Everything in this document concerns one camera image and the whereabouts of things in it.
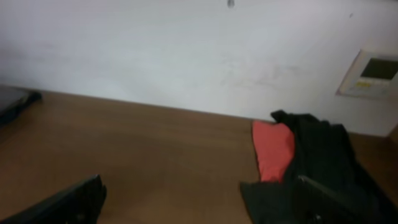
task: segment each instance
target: thermostat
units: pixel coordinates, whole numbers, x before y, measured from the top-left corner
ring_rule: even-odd
[[[348,70],[338,93],[373,98],[387,97],[398,88],[398,55],[361,50]]]

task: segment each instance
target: white wall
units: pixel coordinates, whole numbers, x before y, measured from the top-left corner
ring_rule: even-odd
[[[1,0],[0,83],[386,136],[398,105],[336,96],[360,48],[398,54],[398,2]]]

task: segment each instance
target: red cloth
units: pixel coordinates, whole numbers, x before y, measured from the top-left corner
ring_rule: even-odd
[[[253,121],[252,135],[262,182],[282,182],[294,156],[294,134],[285,124]]]

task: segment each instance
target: black fabric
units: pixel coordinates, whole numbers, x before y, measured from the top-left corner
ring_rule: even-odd
[[[295,155],[283,183],[241,183],[241,193],[254,224],[296,223],[292,215],[294,181],[305,175],[329,189],[381,213],[383,223],[398,223],[395,206],[356,162],[348,133],[340,125],[319,121],[310,114],[276,111],[271,116],[295,135]]]

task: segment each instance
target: dark screen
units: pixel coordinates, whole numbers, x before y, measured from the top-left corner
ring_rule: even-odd
[[[361,77],[392,80],[398,72],[398,61],[372,58]]]

